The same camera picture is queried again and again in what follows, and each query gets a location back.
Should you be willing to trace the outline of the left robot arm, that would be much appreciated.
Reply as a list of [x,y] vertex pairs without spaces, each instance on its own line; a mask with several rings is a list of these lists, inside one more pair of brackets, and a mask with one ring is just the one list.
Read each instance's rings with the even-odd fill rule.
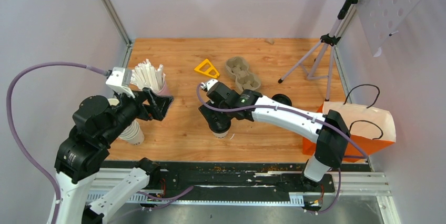
[[108,193],[87,202],[111,144],[135,119],[163,120],[173,101],[173,96],[162,96],[148,88],[136,91],[133,97],[121,94],[116,106],[101,95],[84,99],[73,114],[74,127],[57,152],[59,194],[54,198],[49,222],[108,223],[138,191],[157,188],[161,182],[160,165],[143,158]]

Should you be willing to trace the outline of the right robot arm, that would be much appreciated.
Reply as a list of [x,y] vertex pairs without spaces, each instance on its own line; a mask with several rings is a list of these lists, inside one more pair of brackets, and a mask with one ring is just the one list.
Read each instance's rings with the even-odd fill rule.
[[200,91],[206,93],[208,101],[199,97],[199,110],[215,136],[227,133],[232,119],[237,119],[271,124],[315,143],[316,150],[300,177],[303,189],[314,191],[328,170],[340,168],[350,131],[339,112],[301,110],[252,90],[239,94],[216,79],[198,84],[196,93]]

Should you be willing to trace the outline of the orange and white paper bag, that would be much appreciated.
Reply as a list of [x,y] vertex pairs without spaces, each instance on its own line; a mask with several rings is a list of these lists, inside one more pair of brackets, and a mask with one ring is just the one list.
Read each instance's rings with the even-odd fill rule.
[[326,101],[317,112],[326,114],[329,110],[341,114],[350,130],[351,139],[368,156],[396,143],[394,120],[387,110],[342,101]]

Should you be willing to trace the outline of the white paper coffee cup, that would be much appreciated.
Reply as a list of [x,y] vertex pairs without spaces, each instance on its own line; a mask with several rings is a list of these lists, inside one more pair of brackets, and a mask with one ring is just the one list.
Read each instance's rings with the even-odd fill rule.
[[213,130],[212,134],[217,138],[225,138],[228,134],[228,129],[226,130]]

